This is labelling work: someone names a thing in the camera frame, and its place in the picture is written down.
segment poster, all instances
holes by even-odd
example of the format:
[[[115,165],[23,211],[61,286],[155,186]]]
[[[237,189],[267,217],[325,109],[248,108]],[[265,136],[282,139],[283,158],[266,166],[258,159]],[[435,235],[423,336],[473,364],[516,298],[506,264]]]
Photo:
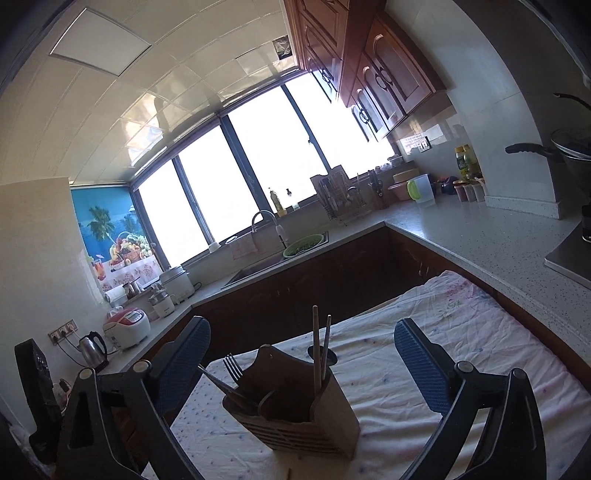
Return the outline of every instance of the poster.
[[[103,291],[160,276],[156,261],[125,186],[72,189],[78,227]]]

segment cooktop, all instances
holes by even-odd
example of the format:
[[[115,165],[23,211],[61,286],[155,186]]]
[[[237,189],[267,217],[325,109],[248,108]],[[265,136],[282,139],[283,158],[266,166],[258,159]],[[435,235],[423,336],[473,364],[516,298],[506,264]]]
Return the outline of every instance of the cooktop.
[[[546,255],[544,264],[591,289],[591,243],[583,240],[582,223]]]

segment electric kettle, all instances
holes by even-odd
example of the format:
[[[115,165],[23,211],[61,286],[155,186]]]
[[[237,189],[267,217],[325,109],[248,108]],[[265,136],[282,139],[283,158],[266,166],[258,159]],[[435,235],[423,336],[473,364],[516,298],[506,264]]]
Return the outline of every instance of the electric kettle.
[[[95,338],[99,339],[102,348],[95,342]],[[88,335],[82,337],[78,344],[78,350],[88,366],[94,368],[97,372],[103,370],[109,363],[107,360],[107,346],[97,332],[90,332]]]

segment power cord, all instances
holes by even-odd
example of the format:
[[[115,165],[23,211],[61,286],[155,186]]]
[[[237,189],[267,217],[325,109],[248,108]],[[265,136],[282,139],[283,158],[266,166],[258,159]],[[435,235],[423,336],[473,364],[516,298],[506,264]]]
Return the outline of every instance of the power cord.
[[[66,351],[63,349],[63,347],[62,347],[62,346],[59,344],[59,342],[57,341],[57,337],[54,337],[54,338],[53,338],[53,341],[54,341],[54,342],[56,343],[56,345],[57,345],[57,346],[60,348],[60,350],[61,350],[62,352],[64,352],[64,353],[65,353],[65,354],[68,356],[68,358],[69,358],[70,360],[72,360],[72,361],[73,361],[73,362],[74,362],[76,365],[80,365],[82,368],[85,368],[85,367],[86,367],[86,365],[82,365],[82,364],[78,363],[76,360],[74,360],[74,359],[73,359],[73,358],[70,356],[70,354],[69,354],[68,352],[66,352]]]

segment cabinet door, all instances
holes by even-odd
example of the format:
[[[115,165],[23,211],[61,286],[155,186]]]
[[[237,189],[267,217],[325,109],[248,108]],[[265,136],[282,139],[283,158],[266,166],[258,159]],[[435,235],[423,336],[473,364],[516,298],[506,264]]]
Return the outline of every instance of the cabinet door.
[[[398,99],[376,67],[366,55],[361,55],[357,77],[361,80],[367,93],[371,95],[375,106],[381,113],[388,130],[392,130],[403,118],[402,108]]]
[[[311,71],[312,76],[316,79],[318,85],[320,85],[320,88],[322,88],[322,91],[332,103],[334,100],[336,100],[337,90],[335,84],[330,80],[330,74],[321,67],[320,60],[318,60],[314,52],[307,50],[306,53],[308,69]]]
[[[366,132],[366,136],[367,131],[370,131],[376,139],[380,140],[385,137],[388,133],[388,127],[384,123],[384,119],[379,113],[378,108],[359,80],[355,80],[351,97],[359,109],[359,120],[366,125],[366,128],[363,129]]]
[[[408,50],[379,18],[374,20],[365,51],[405,113],[433,93]]]
[[[298,5],[312,28],[343,58],[347,9],[335,0],[298,0]]]
[[[343,61],[308,22],[303,20],[302,25],[304,28],[304,43],[309,56],[314,57],[316,67],[324,72],[334,89],[338,90]]]

